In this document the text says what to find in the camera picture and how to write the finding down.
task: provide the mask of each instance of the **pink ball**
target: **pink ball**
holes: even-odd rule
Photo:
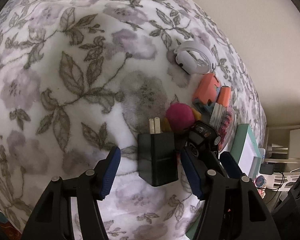
[[[172,104],[166,111],[166,118],[174,132],[187,129],[195,122],[191,107],[182,103]]]

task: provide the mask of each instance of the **black cable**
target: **black cable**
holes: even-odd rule
[[[280,186],[277,188],[277,192],[274,194],[274,196],[272,197],[272,199],[270,199],[270,201],[268,201],[268,202],[266,203],[266,205],[268,205],[268,204],[274,199],[275,195],[276,195],[276,194],[278,193],[278,191],[279,191],[279,188],[281,188],[282,185],[283,185],[283,183],[284,183],[284,174],[283,174],[283,172],[279,172],[279,173],[282,174],[282,179],[281,179]]]

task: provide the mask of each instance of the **bed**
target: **bed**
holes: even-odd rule
[[[237,124],[250,123],[261,146],[266,117],[251,77],[192,0],[8,1],[0,12],[0,209],[18,230],[53,176],[76,177],[117,145],[121,163],[98,203],[109,238],[187,239],[203,203],[182,166],[178,181],[151,187],[136,160],[147,120],[173,102],[191,105],[201,76],[173,54],[185,40],[211,50]],[[80,239],[75,199],[72,219]]]

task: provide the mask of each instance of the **beige wall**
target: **beige wall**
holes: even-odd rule
[[[300,13],[290,0],[194,0],[240,54],[269,125],[300,123]]]

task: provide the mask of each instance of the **plug prong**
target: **plug prong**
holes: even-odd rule
[[[155,131],[155,133],[161,133],[160,118],[159,117],[156,117],[154,119],[154,131]]]
[[[149,129],[150,129],[150,134],[154,134],[155,133],[154,120],[152,118],[149,119]]]

